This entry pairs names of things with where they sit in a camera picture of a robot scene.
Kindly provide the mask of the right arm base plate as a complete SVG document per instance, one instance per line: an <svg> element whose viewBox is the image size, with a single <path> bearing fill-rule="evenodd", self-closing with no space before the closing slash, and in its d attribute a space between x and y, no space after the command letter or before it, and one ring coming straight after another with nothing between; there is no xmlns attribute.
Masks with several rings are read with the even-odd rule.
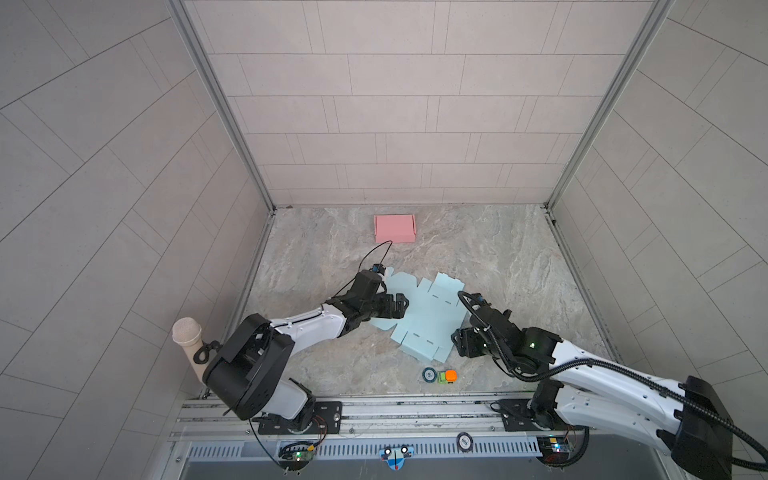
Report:
<svg viewBox="0 0 768 480"><path fill-rule="evenodd" d="M582 432L585 429L584 426L567 424L556 412L557 406L555 400L505 398L491 403L490 409L501 417L508 432L555 434L571 430Z"/></svg>

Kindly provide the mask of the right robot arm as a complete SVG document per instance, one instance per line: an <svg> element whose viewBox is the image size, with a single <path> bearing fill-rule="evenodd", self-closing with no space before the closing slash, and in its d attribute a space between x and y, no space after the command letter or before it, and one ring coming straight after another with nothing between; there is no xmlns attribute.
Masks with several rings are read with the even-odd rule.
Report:
<svg viewBox="0 0 768 480"><path fill-rule="evenodd" d="M452 341L467 358L490 357L537 389L528 417L544 429L598 429L657 449L698 479L729 479L733 467L764 472L767 449L733 421L715 388L679 382L594 355L538 327L520 328L479 293L461 291L469 326Z"/></svg>

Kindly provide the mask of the light blue paper box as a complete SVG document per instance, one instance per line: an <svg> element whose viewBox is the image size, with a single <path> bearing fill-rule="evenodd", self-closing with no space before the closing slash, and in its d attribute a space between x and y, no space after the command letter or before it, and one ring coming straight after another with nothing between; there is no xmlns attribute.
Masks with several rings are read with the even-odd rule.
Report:
<svg viewBox="0 0 768 480"><path fill-rule="evenodd" d="M409 301L402 319L372 318L370 323L380 330L392 330L391 339L404 353L424 362L445 363L454 348L451 335L461 327L466 308L458 298L465 284L444 273L434 281L404 272L386 269L388 292L402 293Z"/></svg>

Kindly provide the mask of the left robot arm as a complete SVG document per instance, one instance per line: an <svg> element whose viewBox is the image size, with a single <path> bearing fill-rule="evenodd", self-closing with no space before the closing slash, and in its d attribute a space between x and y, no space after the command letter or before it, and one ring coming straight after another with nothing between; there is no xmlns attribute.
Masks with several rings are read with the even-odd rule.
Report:
<svg viewBox="0 0 768 480"><path fill-rule="evenodd" d="M194 347L191 361L202 368L202 383L239 419L264 413L303 431L312 423L316 398L299 382L283 378L292 355L342 337L373 318L400 320L408 306L404 294L387 290L380 272L360 271L345 293L320 307L278 320L252 314L224 343Z"/></svg>

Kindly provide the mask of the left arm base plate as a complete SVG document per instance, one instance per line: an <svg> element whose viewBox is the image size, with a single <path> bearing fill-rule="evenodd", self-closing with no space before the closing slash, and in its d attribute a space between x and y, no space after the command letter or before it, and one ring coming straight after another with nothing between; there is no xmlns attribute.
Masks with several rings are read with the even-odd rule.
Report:
<svg viewBox="0 0 768 480"><path fill-rule="evenodd" d="M257 418L257 430L259 435L338 434L342 413L343 403L340 401L315 401L292 420L264 414Z"/></svg>

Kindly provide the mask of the pink paper box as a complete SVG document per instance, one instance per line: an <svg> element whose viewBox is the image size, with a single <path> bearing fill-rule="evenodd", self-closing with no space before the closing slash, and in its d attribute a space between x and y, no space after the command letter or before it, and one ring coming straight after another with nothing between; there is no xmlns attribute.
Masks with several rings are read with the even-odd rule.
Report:
<svg viewBox="0 0 768 480"><path fill-rule="evenodd" d="M391 241L414 243L416 241L416 219L413 214L376 215L374 217L374 235L377 243Z"/></svg>

